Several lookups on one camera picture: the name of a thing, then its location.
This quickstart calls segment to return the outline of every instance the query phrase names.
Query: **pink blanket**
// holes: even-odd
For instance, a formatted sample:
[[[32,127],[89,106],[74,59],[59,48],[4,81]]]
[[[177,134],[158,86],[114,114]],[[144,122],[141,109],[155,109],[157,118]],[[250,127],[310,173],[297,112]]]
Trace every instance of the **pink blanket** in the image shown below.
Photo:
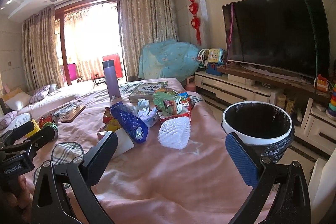
[[[176,79],[160,80],[168,81],[176,91],[184,91]],[[128,94],[122,97],[125,104],[130,104]],[[85,152],[97,144],[96,133],[109,106],[107,90],[93,91],[75,101],[87,107],[72,123],[58,126],[57,141],[38,151],[36,167],[50,159],[57,143],[77,142]],[[191,118],[186,148],[161,146],[157,122],[145,143],[110,161],[92,190],[116,224],[225,224],[241,207],[252,188],[245,185],[225,149],[226,134],[221,124],[204,101],[195,104]],[[26,176],[33,193],[33,172]],[[67,192],[78,219],[86,223],[71,188]],[[270,194],[257,223],[266,217],[273,199],[274,194]]]

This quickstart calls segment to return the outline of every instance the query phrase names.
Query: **pink kettle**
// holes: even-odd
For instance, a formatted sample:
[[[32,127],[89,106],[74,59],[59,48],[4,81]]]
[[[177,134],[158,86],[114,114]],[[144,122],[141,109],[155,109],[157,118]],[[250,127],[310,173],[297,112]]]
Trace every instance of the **pink kettle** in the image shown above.
[[[195,83],[195,75],[192,75],[187,78],[187,84],[184,87],[186,91],[194,91],[196,92],[196,83]]]

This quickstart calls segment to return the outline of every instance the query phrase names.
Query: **red tassel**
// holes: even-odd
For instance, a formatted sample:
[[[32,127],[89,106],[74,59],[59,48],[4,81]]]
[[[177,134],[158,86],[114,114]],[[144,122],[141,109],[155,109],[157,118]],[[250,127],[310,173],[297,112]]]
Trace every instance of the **red tassel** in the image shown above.
[[[197,44],[201,45],[201,33],[200,33],[200,29],[196,29],[196,39],[197,39]]]

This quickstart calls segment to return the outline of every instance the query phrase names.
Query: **human hand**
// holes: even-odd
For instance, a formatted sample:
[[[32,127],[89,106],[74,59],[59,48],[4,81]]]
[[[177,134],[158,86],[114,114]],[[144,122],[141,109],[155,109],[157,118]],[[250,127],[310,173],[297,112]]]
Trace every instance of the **human hand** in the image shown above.
[[[4,193],[8,203],[11,207],[19,206],[21,209],[24,209],[21,217],[23,221],[30,223],[31,211],[32,211],[32,203],[33,203],[33,196],[30,194],[27,184],[27,179],[25,176],[20,176],[18,178],[18,182],[22,188],[22,192],[20,193],[19,197],[16,198],[13,193]]]

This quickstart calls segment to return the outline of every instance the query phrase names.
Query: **flat screen tv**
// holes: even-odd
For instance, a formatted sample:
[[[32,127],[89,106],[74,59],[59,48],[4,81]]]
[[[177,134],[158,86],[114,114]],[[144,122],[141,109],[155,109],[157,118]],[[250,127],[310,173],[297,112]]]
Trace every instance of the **flat screen tv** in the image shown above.
[[[228,60],[315,77],[329,75],[329,31],[322,0],[243,0],[233,4]],[[226,41],[231,4],[223,6]]]

